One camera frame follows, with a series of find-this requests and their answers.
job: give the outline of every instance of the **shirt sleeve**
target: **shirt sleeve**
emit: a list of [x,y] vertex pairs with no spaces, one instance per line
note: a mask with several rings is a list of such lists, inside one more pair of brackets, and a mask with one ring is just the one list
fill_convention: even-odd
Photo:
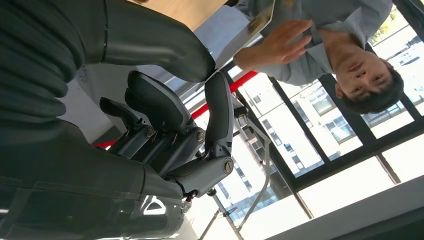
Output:
[[317,61],[308,53],[289,64],[265,65],[256,68],[255,71],[265,73],[274,77],[277,81],[294,86],[312,83],[325,73]]

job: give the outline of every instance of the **red stripe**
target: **red stripe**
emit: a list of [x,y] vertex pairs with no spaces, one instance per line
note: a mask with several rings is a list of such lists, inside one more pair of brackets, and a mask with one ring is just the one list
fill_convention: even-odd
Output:
[[93,146],[105,149],[109,146],[112,146],[114,143],[116,143],[117,141],[105,141],[105,142],[101,142],[101,143],[97,143],[97,144],[93,144]]
[[[243,84],[245,84],[247,81],[252,79],[254,76],[256,76],[258,73],[255,71],[250,71],[240,77],[237,81],[231,83],[229,86],[229,91],[231,93],[234,93],[237,89],[239,89]],[[195,112],[193,112],[191,115],[193,116],[193,119],[196,119],[200,117],[202,114],[204,114],[209,109],[208,104],[205,103],[203,106],[201,106],[199,109],[197,109]]]

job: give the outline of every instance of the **metal pole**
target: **metal pole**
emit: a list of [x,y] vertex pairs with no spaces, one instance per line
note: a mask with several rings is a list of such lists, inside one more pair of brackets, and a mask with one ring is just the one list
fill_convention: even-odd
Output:
[[[226,209],[223,206],[223,204],[221,203],[220,199],[216,195],[213,196],[212,198],[215,200],[216,205],[218,205],[218,208],[221,211],[221,213],[225,213],[226,212]],[[240,234],[240,232],[237,231],[237,227],[236,227],[236,225],[234,225],[234,222],[233,222],[233,220],[231,220],[230,216],[226,216],[225,218],[228,221],[228,224],[230,225],[230,227],[232,228],[232,230],[234,231],[234,234],[238,238],[238,240],[245,240],[242,237],[242,235]]]
[[199,240],[203,240],[206,237],[206,234],[208,233],[209,229],[211,229],[212,224],[214,224],[215,220],[218,217],[218,214],[220,214],[220,210],[216,210],[215,214],[213,215],[212,219],[210,220],[209,224],[207,225],[206,229],[203,231],[202,235],[200,236]]
[[[252,127],[253,130],[255,131],[255,133],[257,133],[259,135],[259,137],[261,137],[263,139],[263,141],[265,142],[265,166],[264,166],[264,168],[265,168],[265,182],[264,182],[263,187],[260,190],[259,194],[257,195],[256,199],[252,203],[252,206],[250,206],[249,211],[247,211],[246,216],[243,218],[243,221],[238,226],[238,228],[237,228],[238,232],[240,232],[240,230],[242,230],[243,225],[246,223],[246,221],[248,220],[250,215],[253,213],[256,205],[261,200],[262,195],[267,190],[268,183],[270,182],[270,174],[271,174],[271,171],[270,171],[270,143],[271,143],[271,140],[255,124],[251,123],[249,121],[249,119],[247,119],[247,117],[245,118],[245,121],[246,121],[247,125]],[[237,125],[238,128],[241,128],[238,122],[236,122],[235,124]]]

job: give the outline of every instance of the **white wall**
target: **white wall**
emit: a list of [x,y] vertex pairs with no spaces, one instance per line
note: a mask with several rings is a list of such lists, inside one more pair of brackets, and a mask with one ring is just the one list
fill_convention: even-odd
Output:
[[331,240],[424,206],[424,176],[277,234],[268,240]]

